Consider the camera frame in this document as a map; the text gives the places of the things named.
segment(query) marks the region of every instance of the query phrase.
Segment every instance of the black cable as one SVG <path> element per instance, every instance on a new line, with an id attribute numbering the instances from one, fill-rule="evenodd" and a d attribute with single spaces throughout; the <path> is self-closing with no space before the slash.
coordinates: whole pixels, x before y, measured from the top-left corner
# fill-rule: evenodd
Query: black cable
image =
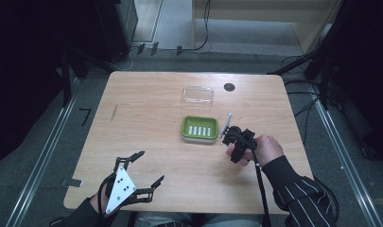
<path id="1" fill-rule="evenodd" d="M 332 106 L 337 106 L 339 108 L 339 111 L 342 111 L 342 108 L 340 107 L 340 100 L 339 100 L 340 87 L 331 78 L 329 78 L 328 92 L 329 93 L 328 93 L 327 99 L 330 102 L 329 104 Z"/>
<path id="2" fill-rule="evenodd" d="M 306 95 L 315 95 L 318 96 L 319 93 L 312 93 L 312 92 L 289 92 L 287 93 L 288 95 L 301 95 L 301 94 L 306 94 Z"/>
<path id="3" fill-rule="evenodd" d="M 241 140 L 247 146 L 247 148 L 252 151 L 254 165 L 255 165 L 256 179 L 258 180 L 259 190 L 261 191 L 262 203 L 264 205 L 264 221 L 266 223 L 263 223 L 262 226 L 263 227 L 270 227 L 271 223 L 270 223 L 268 202 L 267 202 L 267 198 L 266 198 L 264 182 L 262 180 L 261 169 L 259 168 L 258 158 L 256 157 L 254 150 L 252 150 L 252 148 L 250 147 L 250 143 L 247 140 L 245 140 L 243 137 L 241 137 L 239 135 L 230 136 L 230 138 L 232 138 L 232 137 Z"/>
<path id="4" fill-rule="evenodd" d="M 284 63 L 287 59 L 290 59 L 290 58 L 296 58 L 295 61 L 297 61 L 298 59 L 300 59 L 300 58 L 304 58 L 304 57 L 305 57 L 305 55 L 293 55 L 293 56 L 288 56 L 288 57 L 284 58 L 284 59 L 280 62 L 280 67 L 283 68 L 283 63 Z M 301 70 L 305 71 L 305 69 L 304 69 L 300 64 L 298 65 L 298 67 L 299 67 Z"/>
<path id="5" fill-rule="evenodd" d="M 305 146 L 305 140 L 306 140 L 306 131 L 308 129 L 308 117 L 309 113 L 311 112 L 312 106 L 314 105 L 315 102 L 312 102 L 311 105 L 308 108 L 308 112 L 306 113 L 305 117 L 305 130 L 304 130 L 304 138 L 303 138 L 303 145 Z"/>
<path id="6" fill-rule="evenodd" d="M 103 182 L 100 184 L 100 187 L 99 189 L 97 190 L 97 210 L 98 210 L 98 213 L 99 213 L 99 225 L 100 226 L 104 226 L 104 218 L 103 218 L 103 215 L 105 214 L 105 212 L 102 210 L 102 189 L 103 189 L 103 186 L 108 183 L 108 181 L 110 181 L 111 179 L 114 178 L 114 175 L 111 174 L 109 175 L 107 178 L 105 178 L 105 180 L 103 180 Z"/>
<path id="7" fill-rule="evenodd" d="M 119 56 L 120 56 L 120 58 L 117 61 L 113 62 L 113 64 L 121 62 L 124 59 L 124 57 L 126 57 L 126 54 L 121 53 L 121 54 L 119 54 Z"/>
<path id="8" fill-rule="evenodd" d="M 316 102 L 317 100 L 319 100 L 319 97 L 318 97 L 318 96 L 315 97 L 315 99 L 313 99 L 312 101 L 310 101 L 308 104 L 306 104 L 306 105 L 305 105 L 299 112 L 295 113 L 295 114 L 294 114 L 294 117 L 296 117 L 296 116 L 298 116 L 299 114 L 301 114 L 301 113 L 307 111 L 308 108 L 310 108 L 311 105 L 312 105 L 314 102 Z"/>
<path id="9" fill-rule="evenodd" d="M 285 82 L 285 86 L 288 86 L 290 83 L 310 83 L 310 84 L 314 84 L 318 86 L 320 85 L 318 82 L 313 82 L 313 81 L 303 80 L 303 79 L 295 79 L 295 80 Z"/>
<path id="10" fill-rule="evenodd" d="M 324 184 L 323 182 L 321 182 L 318 177 L 316 177 L 315 175 L 314 176 L 314 180 L 315 182 L 317 182 L 325 191 L 327 191 L 330 195 L 330 197 L 332 198 L 332 201 L 333 203 L 335 204 L 335 215 L 333 216 L 335 222 L 338 221 L 339 219 L 339 202 L 338 202 L 338 199 L 336 198 L 336 195 L 333 193 L 332 190 L 330 190 L 330 188 L 328 186 L 326 186 L 326 184 Z"/>
<path id="11" fill-rule="evenodd" d="M 193 51 L 197 51 L 197 50 L 202 49 L 206 45 L 206 43 L 208 42 L 208 38 L 209 38 L 208 22 L 209 22 L 210 10 L 211 10 L 211 0 L 207 0 L 206 1 L 206 5 L 205 5 L 205 11 L 203 13 L 203 21 L 204 21 L 204 24 L 205 24 L 205 31 L 206 31 L 205 41 L 203 42 L 203 44 L 200 47 L 198 47 L 198 48 L 194 48 L 194 49 L 187 48 L 187 49 L 182 49 L 181 51 L 191 51 L 191 52 L 193 52 Z M 159 49 L 159 50 L 163 50 L 163 51 L 178 51 L 178 49 Z"/>

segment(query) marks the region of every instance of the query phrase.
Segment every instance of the hand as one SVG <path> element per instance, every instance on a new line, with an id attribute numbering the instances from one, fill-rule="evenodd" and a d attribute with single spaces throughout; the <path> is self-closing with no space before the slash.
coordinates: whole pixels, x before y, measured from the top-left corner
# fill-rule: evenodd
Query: hand
<path id="1" fill-rule="evenodd" d="M 255 141 L 257 144 L 255 154 L 261 167 L 284 155 L 282 146 L 273 136 L 261 135 L 255 138 Z M 229 147 L 227 147 L 226 154 L 230 156 L 234 149 L 235 144 L 230 144 Z M 250 160 L 253 160 L 253 154 L 250 149 L 247 149 L 239 163 L 242 166 L 246 166 Z"/>
<path id="2" fill-rule="evenodd" d="M 255 150 L 256 158 L 262 167 L 270 161 L 284 155 L 282 146 L 273 136 L 264 134 L 255 138 L 255 141 L 257 144 Z"/>
<path id="3" fill-rule="evenodd" d="M 105 195 L 105 191 L 106 191 L 106 184 L 103 185 L 103 187 L 102 187 L 102 193 L 101 193 L 101 197 L 100 197 L 103 212 L 106 211 L 106 207 L 108 206 L 108 201 L 109 201 L 109 198 Z M 92 207 L 94 207 L 95 211 L 97 211 L 99 213 L 99 209 L 97 207 L 97 198 L 98 198 L 98 195 L 96 193 L 91 197 L 90 203 L 91 203 Z M 109 215 L 105 214 L 104 218 L 107 218 L 108 216 L 110 216 L 113 213 L 114 212 L 111 212 Z"/>

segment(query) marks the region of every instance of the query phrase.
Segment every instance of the wire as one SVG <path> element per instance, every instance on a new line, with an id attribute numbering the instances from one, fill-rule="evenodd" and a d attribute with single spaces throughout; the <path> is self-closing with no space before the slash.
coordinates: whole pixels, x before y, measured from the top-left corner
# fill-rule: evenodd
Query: wire
<path id="1" fill-rule="evenodd" d="M 306 95 L 315 95 L 318 96 L 319 93 L 312 93 L 312 92 L 289 92 L 287 93 L 288 95 L 301 95 L 301 94 L 306 94 Z"/>
<path id="2" fill-rule="evenodd" d="M 297 58 L 297 59 L 295 60 L 295 61 L 297 61 L 297 60 L 300 59 L 300 58 L 305 59 L 305 56 L 304 56 L 304 55 L 288 56 L 288 57 L 286 57 L 285 59 L 283 59 L 283 60 L 280 62 L 280 67 L 283 68 L 283 63 L 285 62 L 285 60 L 290 59 L 290 58 Z M 301 65 L 298 65 L 298 67 L 299 67 L 301 70 L 305 71 L 305 69 L 304 69 Z"/>
<path id="3" fill-rule="evenodd" d="M 299 114 L 307 111 L 309 108 L 311 108 L 311 106 L 313 105 L 313 103 L 315 103 L 317 100 L 319 100 L 320 98 L 317 96 L 315 97 L 315 99 L 313 99 L 312 101 L 310 101 L 308 104 L 306 104 L 299 112 L 295 113 L 294 114 L 294 117 L 298 116 Z"/>
<path id="4" fill-rule="evenodd" d="M 211 0 L 207 0 L 206 1 L 206 5 L 205 5 L 205 10 L 204 10 L 204 13 L 203 13 L 203 22 L 204 22 L 205 31 L 206 31 L 206 36 L 205 36 L 205 40 L 204 40 L 203 44 L 200 47 L 198 47 L 198 48 L 193 48 L 193 49 L 186 48 L 186 49 L 182 49 L 181 50 L 182 52 L 184 51 L 184 52 L 193 52 L 193 53 L 206 53 L 206 52 L 211 51 L 212 44 L 210 42 L 208 42 L 208 39 L 209 39 L 208 22 L 209 22 L 210 10 L 211 10 Z M 199 52 L 198 50 L 201 50 L 206 45 L 206 43 L 209 43 L 209 45 L 210 45 L 209 50 L 203 51 L 203 52 Z M 161 50 L 161 51 L 178 51 L 178 49 L 159 49 L 159 48 L 158 48 L 158 50 Z"/>
<path id="5" fill-rule="evenodd" d="M 256 157 L 255 152 L 251 148 L 250 143 L 246 139 L 244 139 L 243 137 L 241 137 L 239 135 L 232 135 L 232 136 L 229 136 L 229 138 L 235 138 L 235 139 L 241 140 L 242 143 L 244 143 L 247 146 L 247 148 L 252 151 L 253 159 L 255 162 L 256 179 L 258 180 L 259 190 L 261 191 L 262 203 L 264 205 L 264 221 L 266 223 L 263 223 L 262 226 L 270 227 L 271 223 L 270 223 L 268 202 L 267 202 L 267 198 L 266 198 L 265 186 L 264 186 L 264 183 L 262 180 L 261 169 L 259 168 L 258 158 Z"/>
<path id="6" fill-rule="evenodd" d="M 330 105 L 337 106 L 339 108 L 339 111 L 342 111 L 342 108 L 340 106 L 341 102 L 339 100 L 340 97 L 340 87 L 337 85 L 335 81 L 333 81 L 331 78 L 329 79 L 329 86 L 328 91 L 330 92 L 328 94 L 328 99 L 330 101 Z"/>
<path id="7" fill-rule="evenodd" d="M 312 102 L 311 105 L 308 108 L 308 112 L 306 113 L 305 117 L 305 130 L 304 130 L 304 138 L 303 138 L 303 145 L 305 146 L 305 141 L 306 141 L 306 132 L 308 129 L 308 118 L 309 118 L 309 113 L 311 112 L 312 106 L 314 105 L 315 102 Z"/>
<path id="8" fill-rule="evenodd" d="M 107 178 L 105 178 L 105 180 L 103 180 L 103 182 L 100 184 L 100 187 L 99 189 L 97 190 L 97 210 L 98 210 L 98 213 L 99 213 L 99 224 L 101 226 L 104 226 L 104 214 L 105 212 L 102 210 L 102 189 L 103 189 L 103 186 L 108 183 L 108 181 L 112 180 L 113 179 L 113 174 L 109 175 Z"/>
<path id="9" fill-rule="evenodd" d="M 133 66 L 133 61 L 132 61 L 131 54 L 132 54 L 132 52 L 134 52 L 134 51 L 137 50 L 137 49 L 138 49 L 138 48 L 135 48 L 135 49 L 133 49 L 132 51 L 130 51 L 130 53 L 129 53 L 129 59 L 130 59 L 131 65 L 130 65 L 130 67 L 126 68 L 125 71 L 129 71 L 129 70 L 132 68 L 132 66 Z"/>
<path id="10" fill-rule="evenodd" d="M 310 83 L 310 84 L 314 84 L 318 86 L 320 85 L 318 82 L 313 82 L 313 81 L 303 80 L 303 79 L 295 79 L 295 80 L 290 80 L 285 82 L 285 86 L 288 86 L 290 83 Z"/>

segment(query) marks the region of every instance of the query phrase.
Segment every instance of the grey carpet floor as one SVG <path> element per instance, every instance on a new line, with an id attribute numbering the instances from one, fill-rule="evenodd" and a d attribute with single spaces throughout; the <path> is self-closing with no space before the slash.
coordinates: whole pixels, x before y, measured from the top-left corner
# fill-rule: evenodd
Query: grey carpet floor
<path id="1" fill-rule="evenodd" d="M 132 71 L 175 71 L 175 72 L 224 72 L 265 74 L 280 67 L 284 56 L 264 56 L 249 54 L 190 53 L 180 56 L 174 51 L 158 51 L 150 56 L 150 50 L 140 55 L 135 52 L 131 60 L 125 59 L 115 65 L 130 68 Z M 71 178 L 77 164 L 87 133 L 92 124 L 99 100 L 103 94 L 109 75 L 90 66 L 91 74 L 82 79 L 74 105 L 53 156 L 42 177 L 33 201 L 30 204 L 21 226 L 46 226 L 55 217 L 67 216 L 72 211 L 63 206 L 67 188 L 60 186 L 61 180 Z M 295 69 L 290 76 L 301 77 L 301 69 Z M 288 92 L 308 91 L 306 84 L 293 83 L 287 86 Z M 312 100 L 309 95 L 289 95 L 295 113 Z M 48 134 L 61 110 L 62 95 L 50 103 L 44 115 L 33 127 L 25 142 L 0 162 L 0 226 L 5 226 L 14 208 L 17 197 L 24 187 Z M 86 113 L 79 108 L 92 109 L 84 126 L 81 126 Z M 351 155 L 374 198 L 383 199 L 383 161 L 366 160 L 360 155 L 357 139 L 351 132 L 342 113 L 332 109 L 335 122 L 344 137 Z M 338 226 L 368 226 L 359 207 L 351 185 L 346 179 L 340 161 L 329 136 L 320 120 L 318 111 L 312 108 L 305 128 L 307 113 L 296 117 L 302 137 L 306 130 L 305 150 L 313 173 L 326 183 L 339 200 Z M 383 204 L 377 209 L 383 218 Z M 120 212 L 114 226 L 127 226 L 129 212 Z M 284 216 L 272 216 L 273 226 L 283 226 Z"/>

